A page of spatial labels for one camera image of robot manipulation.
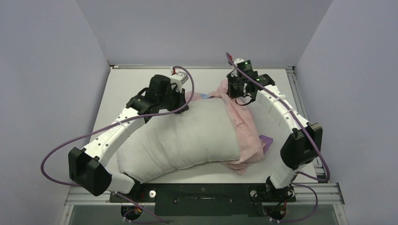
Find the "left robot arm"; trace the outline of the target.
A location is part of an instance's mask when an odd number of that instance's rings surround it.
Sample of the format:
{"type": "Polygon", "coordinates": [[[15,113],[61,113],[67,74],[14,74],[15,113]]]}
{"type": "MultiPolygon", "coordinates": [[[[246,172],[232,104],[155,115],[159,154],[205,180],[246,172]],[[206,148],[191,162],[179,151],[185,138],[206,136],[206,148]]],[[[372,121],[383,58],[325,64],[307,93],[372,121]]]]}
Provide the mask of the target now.
{"type": "Polygon", "coordinates": [[[116,191],[129,202],[137,200],[140,189],[134,185],[134,179],[122,173],[111,173],[106,166],[122,144],[145,125],[152,114],[160,110],[176,113],[188,110],[183,85],[189,79],[184,72],[174,73],[171,77],[154,75],[149,86],[127,102],[112,128],[84,147],[70,150],[69,177],[93,196],[116,191]]]}

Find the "white pillow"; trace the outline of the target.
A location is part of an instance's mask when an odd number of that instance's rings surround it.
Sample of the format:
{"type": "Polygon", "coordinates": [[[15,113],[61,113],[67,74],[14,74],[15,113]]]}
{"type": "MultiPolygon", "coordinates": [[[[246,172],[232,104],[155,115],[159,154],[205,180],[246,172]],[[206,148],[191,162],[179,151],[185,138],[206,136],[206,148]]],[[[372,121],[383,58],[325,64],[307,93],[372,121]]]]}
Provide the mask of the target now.
{"type": "Polygon", "coordinates": [[[220,98],[191,101],[181,114],[152,117],[116,153],[119,172],[141,183],[174,170],[240,159],[237,133],[220,98]]]}

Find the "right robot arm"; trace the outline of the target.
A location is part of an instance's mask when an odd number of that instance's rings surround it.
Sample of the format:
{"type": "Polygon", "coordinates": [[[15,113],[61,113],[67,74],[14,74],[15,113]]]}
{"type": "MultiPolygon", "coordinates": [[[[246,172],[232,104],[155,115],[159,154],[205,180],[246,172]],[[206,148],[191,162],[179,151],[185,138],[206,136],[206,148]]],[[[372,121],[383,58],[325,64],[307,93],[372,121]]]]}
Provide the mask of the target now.
{"type": "Polygon", "coordinates": [[[229,64],[233,70],[227,74],[228,96],[250,97],[250,103],[258,102],[287,135],[280,150],[281,162],[267,178],[265,190],[257,193],[267,201],[284,202],[294,196],[291,183],[299,172],[318,157],[322,127],[301,116],[269,75],[253,70],[250,60],[229,58],[229,64]]]}

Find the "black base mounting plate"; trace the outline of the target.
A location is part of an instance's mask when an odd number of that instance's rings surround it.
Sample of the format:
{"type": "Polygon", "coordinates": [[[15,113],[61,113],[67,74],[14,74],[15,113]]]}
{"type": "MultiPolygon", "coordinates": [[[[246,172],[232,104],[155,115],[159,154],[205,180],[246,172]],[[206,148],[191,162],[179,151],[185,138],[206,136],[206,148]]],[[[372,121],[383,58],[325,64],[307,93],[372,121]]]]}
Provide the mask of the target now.
{"type": "Polygon", "coordinates": [[[262,216],[296,201],[294,188],[273,190],[265,183],[141,184],[128,194],[111,194],[112,203],[154,206],[157,216],[262,216]]]}

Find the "purple Elsa print pillowcase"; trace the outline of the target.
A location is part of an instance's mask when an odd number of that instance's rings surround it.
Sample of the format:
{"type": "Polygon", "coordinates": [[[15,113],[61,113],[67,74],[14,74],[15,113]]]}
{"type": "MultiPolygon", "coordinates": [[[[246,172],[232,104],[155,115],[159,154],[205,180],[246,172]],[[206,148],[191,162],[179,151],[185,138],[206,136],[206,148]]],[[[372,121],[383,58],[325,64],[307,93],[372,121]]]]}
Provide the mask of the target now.
{"type": "Polygon", "coordinates": [[[226,161],[222,164],[237,174],[242,175],[247,168],[261,160],[269,147],[272,145],[274,139],[265,135],[259,135],[255,126],[252,114],[246,106],[241,106],[241,100],[236,103],[227,95],[228,82],[223,80],[220,86],[209,94],[202,94],[199,92],[186,92],[185,99],[188,100],[193,96],[192,100],[203,100],[209,98],[220,98],[226,105],[227,115],[231,121],[236,133],[237,143],[240,149],[240,159],[234,161],[226,161]]]}

